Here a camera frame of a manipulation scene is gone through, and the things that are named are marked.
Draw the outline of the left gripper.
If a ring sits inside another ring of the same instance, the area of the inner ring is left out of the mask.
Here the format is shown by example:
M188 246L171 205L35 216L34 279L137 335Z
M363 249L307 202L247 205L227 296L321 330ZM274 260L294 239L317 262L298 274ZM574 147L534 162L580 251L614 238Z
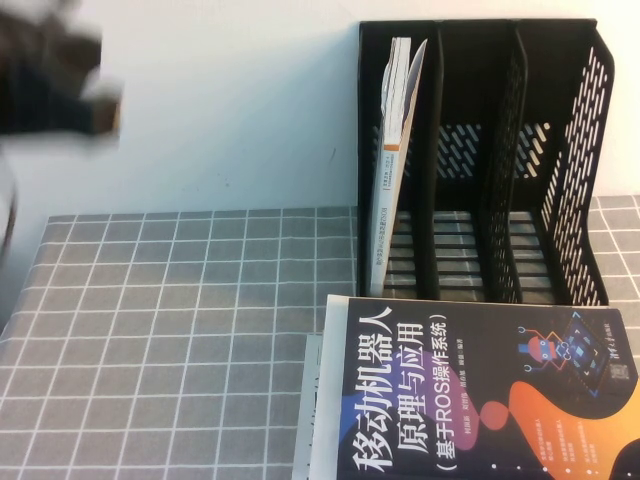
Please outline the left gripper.
M94 136L118 138L124 83L95 69L86 77L80 100L89 109L89 132Z

